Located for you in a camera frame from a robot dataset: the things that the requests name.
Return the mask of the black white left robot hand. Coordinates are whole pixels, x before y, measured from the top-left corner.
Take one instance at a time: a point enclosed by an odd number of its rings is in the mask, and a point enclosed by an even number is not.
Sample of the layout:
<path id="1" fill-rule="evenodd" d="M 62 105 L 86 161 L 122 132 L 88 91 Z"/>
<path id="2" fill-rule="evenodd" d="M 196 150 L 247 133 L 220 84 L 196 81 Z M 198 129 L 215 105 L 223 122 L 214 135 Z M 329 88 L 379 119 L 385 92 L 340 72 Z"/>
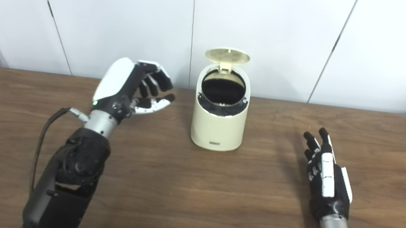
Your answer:
<path id="1" fill-rule="evenodd" d="M 173 89 L 164 68 L 153 61 L 118 59 L 101 79 L 93 97 L 91 112 L 102 111 L 118 124 L 132 115 L 160 111 L 175 101 L 175 95 L 159 97 Z"/>

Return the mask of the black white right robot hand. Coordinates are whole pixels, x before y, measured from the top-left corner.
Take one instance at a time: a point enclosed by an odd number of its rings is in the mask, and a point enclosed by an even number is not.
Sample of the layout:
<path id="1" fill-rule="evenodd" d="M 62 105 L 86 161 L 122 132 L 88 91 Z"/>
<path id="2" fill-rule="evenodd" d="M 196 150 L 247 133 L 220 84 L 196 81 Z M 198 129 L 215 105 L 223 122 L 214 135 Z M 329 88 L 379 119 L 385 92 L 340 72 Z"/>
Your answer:
<path id="1" fill-rule="evenodd" d="M 347 220 L 352 201 L 348 172 L 337 164 L 327 130 L 319 129 L 319 135 L 322 143 L 309 131 L 303 134 L 308 146 L 304 154 L 311 194 L 310 212 L 315 219 L 335 214 Z"/>

